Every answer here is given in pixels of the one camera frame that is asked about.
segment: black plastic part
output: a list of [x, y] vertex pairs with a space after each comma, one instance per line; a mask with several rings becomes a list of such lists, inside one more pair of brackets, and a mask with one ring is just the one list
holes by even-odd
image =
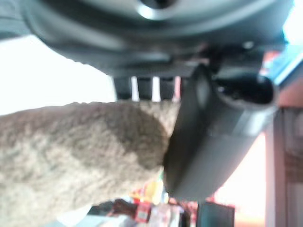
[[130, 78], [114, 79], [117, 99], [132, 99], [132, 81]]
[[198, 205], [196, 227], [234, 227], [235, 208], [213, 202]]
[[138, 78], [139, 98], [151, 100], [152, 98], [152, 78]]
[[141, 0], [141, 2], [152, 9], [165, 9], [176, 2], [176, 0]]
[[207, 16], [197, 13], [191, 18], [189, 13], [189, 20], [156, 22], [111, 13], [89, 1], [22, 1], [29, 27], [48, 46], [114, 77], [184, 76], [190, 74], [188, 66], [175, 60], [189, 60], [201, 46], [269, 44], [281, 34], [292, 2], [233, 1]]
[[181, 95], [181, 97], [183, 96], [183, 94], [186, 90], [188, 82], [189, 82], [189, 79], [187, 79], [187, 78], [182, 78], [181, 79], [181, 86], [180, 86], [180, 95]]
[[[225, 93], [226, 90], [237, 90]], [[218, 85], [199, 66], [182, 97], [164, 158], [170, 196], [204, 201], [233, 173], [273, 117], [277, 88], [266, 77]]]
[[165, 78], [160, 79], [160, 97], [161, 100], [171, 100], [175, 93], [175, 79]]

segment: blurry background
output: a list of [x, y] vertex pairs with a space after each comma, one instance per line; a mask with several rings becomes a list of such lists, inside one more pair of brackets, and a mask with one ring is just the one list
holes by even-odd
[[[303, 44], [301, 21], [303, 0], [296, 0], [285, 24], [285, 36], [292, 45]], [[115, 100], [110, 77], [58, 55], [33, 35], [0, 42], [0, 115], [72, 102]], [[236, 226], [265, 224], [265, 145], [261, 135], [214, 195], [216, 202], [235, 205]]]

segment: red object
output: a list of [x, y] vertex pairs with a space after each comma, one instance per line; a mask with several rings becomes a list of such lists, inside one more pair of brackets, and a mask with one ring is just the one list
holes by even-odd
[[134, 220], [138, 223], [147, 223], [151, 212], [151, 206], [148, 203], [140, 203]]

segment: white light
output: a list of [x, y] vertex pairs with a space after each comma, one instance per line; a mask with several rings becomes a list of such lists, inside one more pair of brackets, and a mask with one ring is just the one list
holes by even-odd
[[165, 9], [152, 9], [139, 2], [137, 12], [144, 18], [149, 20], [165, 20], [173, 16], [176, 6], [172, 5]]

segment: brown fur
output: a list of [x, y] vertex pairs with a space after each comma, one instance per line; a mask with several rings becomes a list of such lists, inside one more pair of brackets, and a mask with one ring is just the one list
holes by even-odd
[[1, 226], [42, 226], [142, 186], [160, 170], [177, 111], [118, 102], [0, 117]]

